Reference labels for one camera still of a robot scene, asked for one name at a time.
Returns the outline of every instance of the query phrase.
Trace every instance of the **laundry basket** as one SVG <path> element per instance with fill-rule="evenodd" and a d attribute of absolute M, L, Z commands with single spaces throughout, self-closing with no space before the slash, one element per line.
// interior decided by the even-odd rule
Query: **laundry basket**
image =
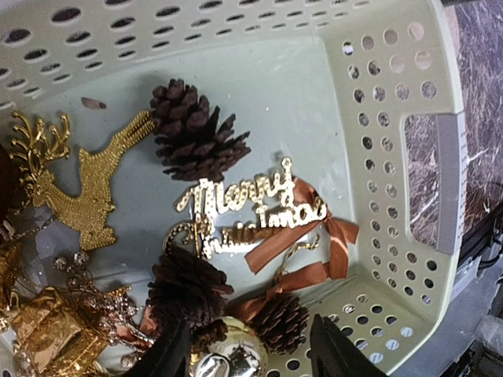
<path fill-rule="evenodd" d="M 348 278 L 300 292 L 310 312 L 330 316 L 386 373 L 435 331 L 456 271 L 465 173 L 461 86 L 439 0 L 4 0 L 0 11 L 0 140 L 14 108 L 53 121 L 67 112 L 72 157 L 51 166 L 67 192 L 79 192 L 77 147 L 103 148 L 148 107 L 155 85 L 182 77 L 222 113 L 236 112 L 237 132 L 251 131 L 252 154 L 226 182 L 266 173 L 279 151 L 335 216 L 360 226 Z M 82 97 L 107 108 L 85 108 Z M 412 114 L 435 115 L 438 128 L 438 250 L 409 229 Z M 143 141 L 125 155 L 109 217 L 119 240 L 93 253 L 95 276 L 147 274 L 129 281 L 142 281 L 139 302 L 167 228 L 186 217 L 171 209 L 186 185 L 160 173 L 153 149 Z M 37 242 L 50 281 L 51 253 L 78 237 L 55 225 Z M 296 262 L 325 258 L 323 247 Z M 278 259 L 257 276 L 242 254 L 213 262 L 242 294 L 270 281 Z M 104 365 L 114 365 L 114 352 Z M 310 375 L 309 356 L 308 339 L 272 357 L 268 371 Z"/>

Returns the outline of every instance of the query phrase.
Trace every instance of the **gold gift box ornament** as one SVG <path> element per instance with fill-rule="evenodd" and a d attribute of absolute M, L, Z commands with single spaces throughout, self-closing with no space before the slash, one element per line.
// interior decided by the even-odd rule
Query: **gold gift box ornament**
<path fill-rule="evenodd" d="M 17 349 L 39 377 L 87 375 L 108 345 L 54 287 L 46 287 L 11 321 Z"/>

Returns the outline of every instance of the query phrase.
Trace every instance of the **brown ribbon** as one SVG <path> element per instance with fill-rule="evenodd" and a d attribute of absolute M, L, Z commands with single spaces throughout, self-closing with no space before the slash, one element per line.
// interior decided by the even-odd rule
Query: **brown ribbon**
<path fill-rule="evenodd" d="M 293 189 L 295 201 L 297 203 L 314 204 L 314 201 L 319 195 L 313 186 L 299 178 L 294 178 L 293 181 L 296 184 Z M 347 249 L 347 243 L 356 242 L 358 226 L 344 220 L 333 218 L 330 211 L 327 211 L 327 216 L 323 221 L 314 221 L 295 228 L 283 228 L 279 233 L 264 240 L 259 246 L 246 255 L 245 258 L 248 267 L 253 273 L 259 273 L 267 263 L 276 258 L 285 249 L 292 246 L 300 237 L 316 228 L 321 222 L 325 223 L 330 234 L 329 277 L 332 279 L 342 279 L 346 277 L 349 265 L 349 250 Z"/>
<path fill-rule="evenodd" d="M 231 306 L 227 309 L 226 314 L 245 323 L 250 323 L 263 307 L 275 299 L 277 295 L 323 283 L 330 277 L 329 270 L 329 263 L 315 262 L 298 269 L 294 273 L 287 273 L 264 296 L 253 298 L 237 306 Z"/>

